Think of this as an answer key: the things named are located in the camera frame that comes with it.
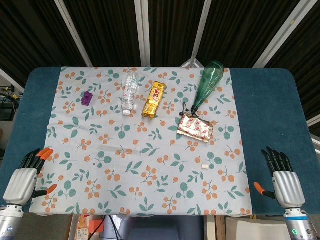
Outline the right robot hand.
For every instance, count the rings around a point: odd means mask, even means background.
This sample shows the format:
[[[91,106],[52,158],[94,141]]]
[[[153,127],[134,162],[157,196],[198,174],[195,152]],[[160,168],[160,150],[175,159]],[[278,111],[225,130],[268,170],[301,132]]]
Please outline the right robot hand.
[[[262,196],[276,200],[284,209],[301,208],[306,200],[298,175],[288,156],[270,147],[261,151],[272,179],[274,191],[265,190],[258,182],[253,185]]]

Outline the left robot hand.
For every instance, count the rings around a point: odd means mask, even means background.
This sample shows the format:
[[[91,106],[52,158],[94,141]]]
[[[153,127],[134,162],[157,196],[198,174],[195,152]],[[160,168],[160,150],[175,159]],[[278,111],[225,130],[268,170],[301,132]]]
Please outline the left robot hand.
[[[36,190],[38,176],[53,152],[49,147],[38,148],[23,158],[4,192],[3,199],[7,205],[25,206],[31,199],[49,195],[57,188],[58,185],[53,184],[44,190]]]

